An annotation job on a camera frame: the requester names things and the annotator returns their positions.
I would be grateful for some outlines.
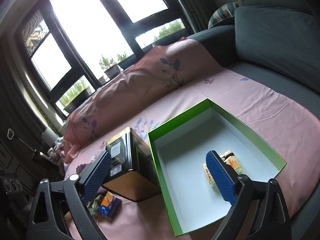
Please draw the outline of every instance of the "decorative pillow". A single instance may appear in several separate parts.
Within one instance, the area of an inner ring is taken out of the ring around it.
[[[239,7],[237,2],[226,3],[222,5],[218,10],[211,16],[208,29],[219,25],[230,25],[233,24],[235,10]]]
[[[169,46],[155,46],[69,116],[65,153],[89,145],[175,89],[214,73],[212,62],[195,40],[183,38]]]
[[[320,27],[312,15],[240,6],[235,30],[241,60],[273,69],[320,94]]]

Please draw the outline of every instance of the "plant pot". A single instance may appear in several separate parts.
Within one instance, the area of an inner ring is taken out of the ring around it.
[[[76,96],[65,108],[64,110],[71,114],[74,110],[76,110],[81,104],[91,96],[92,90],[90,87],[87,87],[83,90],[79,95]]]
[[[117,75],[120,74],[120,68],[117,64],[113,65],[112,67],[108,68],[104,73],[108,76],[108,78],[114,79]]]
[[[107,81],[106,79],[104,78],[104,76],[102,76],[101,78],[98,79],[100,84],[103,86]]]

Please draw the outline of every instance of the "sky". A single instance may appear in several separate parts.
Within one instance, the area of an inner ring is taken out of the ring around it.
[[[163,0],[118,0],[132,22],[167,9]],[[99,0],[50,0],[63,29],[96,78],[105,76],[100,67],[101,55],[113,57],[132,51]],[[161,27],[141,35],[142,47],[153,42]],[[53,88],[71,68],[50,34],[33,56],[33,62]]]

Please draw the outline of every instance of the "blue gripper pad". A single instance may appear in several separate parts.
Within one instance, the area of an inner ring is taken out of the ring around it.
[[[81,200],[84,204],[94,200],[99,187],[111,168],[111,154],[103,151],[99,157],[80,174]]]
[[[207,168],[210,171],[211,176],[214,179],[214,182],[216,183],[223,199],[225,201],[228,201],[232,206],[236,203],[236,195],[235,195],[235,183],[232,181],[230,176],[228,176],[228,173],[226,172],[225,168],[223,167],[223,164],[213,155],[210,151],[207,153],[206,156],[206,164]]]

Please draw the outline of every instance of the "curtain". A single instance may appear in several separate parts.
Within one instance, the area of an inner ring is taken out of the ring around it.
[[[178,0],[196,32],[206,30],[210,17],[217,9],[213,0]]]

